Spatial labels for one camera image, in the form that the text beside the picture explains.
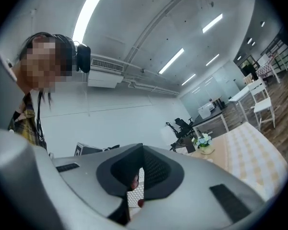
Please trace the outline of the person's right hand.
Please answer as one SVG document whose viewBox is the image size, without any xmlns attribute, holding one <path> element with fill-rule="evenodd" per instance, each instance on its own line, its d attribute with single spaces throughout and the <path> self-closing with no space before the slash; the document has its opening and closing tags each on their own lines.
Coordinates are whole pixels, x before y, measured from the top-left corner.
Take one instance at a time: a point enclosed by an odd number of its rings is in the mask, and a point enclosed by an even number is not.
<svg viewBox="0 0 288 230">
<path fill-rule="evenodd" d="M 138 185 L 139 185 L 139 175 L 136 175 L 136 176 L 134 177 L 132 183 L 131 183 L 131 186 L 130 186 L 129 191 L 135 190 L 135 189 L 138 187 Z M 137 202 L 137 204 L 138 204 L 138 206 L 139 206 L 140 208 L 142 208 L 143 205 L 144 205 L 144 199 L 139 199 L 138 202 Z"/>
</svg>

